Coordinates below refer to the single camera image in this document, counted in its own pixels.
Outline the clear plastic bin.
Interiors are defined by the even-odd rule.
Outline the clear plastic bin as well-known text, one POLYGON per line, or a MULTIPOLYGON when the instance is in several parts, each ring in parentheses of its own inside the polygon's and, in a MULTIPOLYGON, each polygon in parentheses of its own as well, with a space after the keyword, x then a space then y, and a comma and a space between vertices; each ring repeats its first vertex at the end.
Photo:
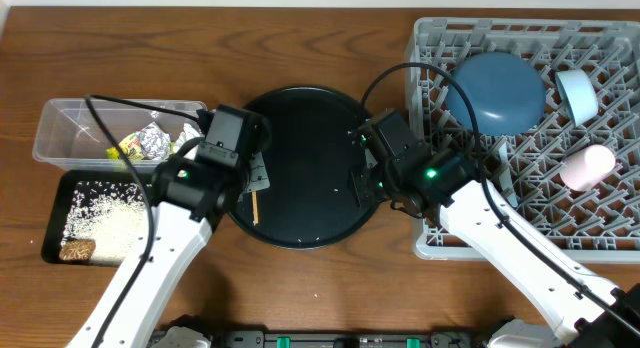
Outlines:
MULTIPOLYGON (((207 106, 201 101, 151 100, 143 104, 159 107, 159 112, 103 100, 94 108, 113 137, 120 141, 155 122, 172 140, 183 132, 185 124, 195 127, 190 118, 207 106)), ((65 171, 125 171, 123 163, 107 158, 111 147, 90 114, 82 98, 51 99, 43 107, 35 136, 32 156, 65 171)))

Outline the white plastic knife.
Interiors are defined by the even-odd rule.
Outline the white plastic knife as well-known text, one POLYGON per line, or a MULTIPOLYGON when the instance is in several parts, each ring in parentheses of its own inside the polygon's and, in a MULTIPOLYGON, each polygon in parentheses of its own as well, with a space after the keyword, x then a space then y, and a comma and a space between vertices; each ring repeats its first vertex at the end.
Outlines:
POLYGON ((501 187, 501 195, 513 208, 516 208, 518 206, 518 198, 515 194, 511 178, 511 165, 507 155, 507 137, 502 136, 498 143, 498 157, 500 161, 498 182, 501 187))

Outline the pink plastic cup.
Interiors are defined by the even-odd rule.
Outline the pink plastic cup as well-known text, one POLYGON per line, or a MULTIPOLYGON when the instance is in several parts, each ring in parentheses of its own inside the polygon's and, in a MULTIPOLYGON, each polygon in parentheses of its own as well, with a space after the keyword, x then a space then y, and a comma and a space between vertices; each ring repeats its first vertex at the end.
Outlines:
POLYGON ((587 191, 606 178, 616 165, 615 153, 604 145, 588 146, 563 161, 560 178, 575 191, 587 191))

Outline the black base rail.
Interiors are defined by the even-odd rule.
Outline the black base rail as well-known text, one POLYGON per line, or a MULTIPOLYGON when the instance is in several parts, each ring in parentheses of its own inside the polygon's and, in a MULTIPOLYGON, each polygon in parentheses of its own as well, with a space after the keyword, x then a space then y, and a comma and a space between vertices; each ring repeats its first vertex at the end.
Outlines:
POLYGON ((431 332, 296 332, 268 331, 260 326, 245 330, 213 330, 199 317, 182 316, 166 329, 151 334, 149 347, 209 348, 473 348, 561 347, 551 329, 509 317, 489 331, 465 329, 431 332))

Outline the wooden chopstick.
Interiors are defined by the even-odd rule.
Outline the wooden chopstick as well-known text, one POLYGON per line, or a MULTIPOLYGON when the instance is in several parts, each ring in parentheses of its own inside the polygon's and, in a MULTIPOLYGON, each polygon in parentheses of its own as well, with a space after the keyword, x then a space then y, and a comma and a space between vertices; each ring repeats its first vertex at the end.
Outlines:
POLYGON ((252 199, 253 225, 257 226, 260 222, 257 191, 251 192, 251 199, 252 199))

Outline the white tissue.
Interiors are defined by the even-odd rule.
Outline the white tissue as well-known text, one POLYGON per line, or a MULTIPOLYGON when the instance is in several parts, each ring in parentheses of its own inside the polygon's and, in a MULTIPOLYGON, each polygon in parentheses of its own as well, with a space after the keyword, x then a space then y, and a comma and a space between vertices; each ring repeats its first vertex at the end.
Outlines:
POLYGON ((202 133, 197 127, 194 127, 190 123, 183 125, 182 132, 178 135, 178 138, 172 143, 171 153, 176 154, 178 150, 190 139, 200 138, 202 133))

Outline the black rectangular tray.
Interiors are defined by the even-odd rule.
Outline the black rectangular tray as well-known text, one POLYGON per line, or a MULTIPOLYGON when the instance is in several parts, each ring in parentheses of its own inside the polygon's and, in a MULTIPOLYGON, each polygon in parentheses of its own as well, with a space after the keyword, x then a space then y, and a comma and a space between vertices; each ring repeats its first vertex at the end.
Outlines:
MULTIPOLYGON (((120 183, 135 183, 131 176, 122 172, 99 172, 99 171, 69 171, 65 173, 59 181, 58 190, 53 203, 46 233, 44 236, 41 257, 51 264, 71 264, 71 265, 93 265, 93 266, 118 266, 118 265, 97 265, 83 262, 65 262, 59 259, 58 254, 61 249, 60 243, 63 237, 64 222, 66 214, 69 212, 72 201, 72 194, 76 184, 81 181, 109 181, 120 183)), ((145 245, 146 237, 138 241, 131 248, 137 245, 145 245)))

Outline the grey plastic dishwasher rack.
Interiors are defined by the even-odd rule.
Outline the grey plastic dishwasher rack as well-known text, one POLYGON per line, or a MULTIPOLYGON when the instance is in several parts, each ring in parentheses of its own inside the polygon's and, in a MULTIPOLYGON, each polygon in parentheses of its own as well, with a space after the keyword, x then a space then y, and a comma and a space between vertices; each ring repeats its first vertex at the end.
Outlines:
MULTIPOLYGON (((532 66, 546 90, 540 123, 507 137, 516 210, 581 263, 639 260, 639 26, 632 21, 425 17, 405 51, 408 61, 451 71, 482 53, 512 54, 532 66), (563 70, 583 70, 598 114, 576 126, 555 84, 563 70), (615 153, 611 173, 588 191, 568 188, 562 160, 601 144, 615 153)), ((498 141, 481 146, 496 188, 498 141)))

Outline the brown walnut cookie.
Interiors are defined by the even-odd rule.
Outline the brown walnut cookie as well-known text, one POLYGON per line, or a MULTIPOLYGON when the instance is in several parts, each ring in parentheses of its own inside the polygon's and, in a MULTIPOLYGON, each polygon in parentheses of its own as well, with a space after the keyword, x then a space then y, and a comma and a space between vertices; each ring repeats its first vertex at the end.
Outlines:
POLYGON ((62 261, 89 261, 96 250, 94 240, 71 240, 60 249, 58 257, 62 261))

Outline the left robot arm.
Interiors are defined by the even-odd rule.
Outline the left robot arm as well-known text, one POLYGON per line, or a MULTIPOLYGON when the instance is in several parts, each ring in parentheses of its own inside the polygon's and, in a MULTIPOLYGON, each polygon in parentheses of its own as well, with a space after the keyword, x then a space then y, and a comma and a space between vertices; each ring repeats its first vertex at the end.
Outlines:
POLYGON ((178 282, 239 197, 270 186, 260 153, 238 167, 173 155, 153 176, 150 231, 131 248, 70 347, 144 347, 178 282))

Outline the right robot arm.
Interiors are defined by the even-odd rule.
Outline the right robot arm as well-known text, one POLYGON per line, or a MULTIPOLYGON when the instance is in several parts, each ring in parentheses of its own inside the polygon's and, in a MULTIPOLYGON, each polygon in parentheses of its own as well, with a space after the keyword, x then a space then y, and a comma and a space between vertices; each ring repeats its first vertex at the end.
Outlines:
POLYGON ((519 215, 475 164, 452 151, 404 153, 354 166, 348 187, 358 204, 387 201, 429 219, 474 248, 540 312, 546 324, 512 319, 481 347, 636 347, 639 289, 621 290, 577 263, 519 215))

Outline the dark blue plate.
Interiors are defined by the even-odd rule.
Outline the dark blue plate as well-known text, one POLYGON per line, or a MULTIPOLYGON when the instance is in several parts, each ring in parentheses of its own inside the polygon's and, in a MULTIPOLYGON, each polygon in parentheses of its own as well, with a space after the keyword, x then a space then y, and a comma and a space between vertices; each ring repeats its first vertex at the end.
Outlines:
POLYGON ((525 133, 544 116, 542 79, 526 61, 512 54, 472 56, 454 70, 453 78, 468 97, 481 134, 525 133))

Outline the yellow foil snack wrapper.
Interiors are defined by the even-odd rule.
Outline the yellow foil snack wrapper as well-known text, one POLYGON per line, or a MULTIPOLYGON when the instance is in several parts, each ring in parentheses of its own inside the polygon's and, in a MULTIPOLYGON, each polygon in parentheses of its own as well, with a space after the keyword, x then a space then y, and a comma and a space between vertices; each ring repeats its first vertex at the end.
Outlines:
POLYGON ((139 131, 123 138, 118 146, 131 161, 164 160, 172 153, 170 135, 152 122, 139 131))

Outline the round black serving tray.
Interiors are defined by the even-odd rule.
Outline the round black serving tray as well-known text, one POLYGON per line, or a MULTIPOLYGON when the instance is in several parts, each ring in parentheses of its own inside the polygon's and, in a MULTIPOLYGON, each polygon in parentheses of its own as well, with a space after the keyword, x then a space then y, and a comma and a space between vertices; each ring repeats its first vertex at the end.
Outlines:
POLYGON ((282 248, 335 244, 371 216, 348 189, 349 169, 366 162, 350 134, 368 118, 358 101, 323 87, 297 86, 265 93, 246 109, 266 117, 271 145, 263 151, 270 187, 257 192, 260 222, 253 225, 247 194, 231 219, 250 236, 282 248))

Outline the white rice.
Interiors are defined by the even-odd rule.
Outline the white rice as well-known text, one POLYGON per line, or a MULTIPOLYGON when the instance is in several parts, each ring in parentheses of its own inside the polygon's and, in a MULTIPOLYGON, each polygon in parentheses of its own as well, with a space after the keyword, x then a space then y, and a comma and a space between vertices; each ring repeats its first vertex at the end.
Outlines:
POLYGON ((147 235, 147 211, 135 183, 81 181, 72 194, 60 246, 71 240, 94 240, 89 261, 119 265, 132 245, 147 235))

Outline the light blue bowl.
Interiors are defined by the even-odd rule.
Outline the light blue bowl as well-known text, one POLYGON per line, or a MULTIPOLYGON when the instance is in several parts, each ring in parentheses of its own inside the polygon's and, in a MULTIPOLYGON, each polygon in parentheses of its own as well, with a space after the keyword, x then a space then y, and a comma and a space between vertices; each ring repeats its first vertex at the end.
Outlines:
POLYGON ((568 113, 576 126, 586 123, 598 114, 598 100, 589 76, 583 70, 559 71, 556 86, 568 113))

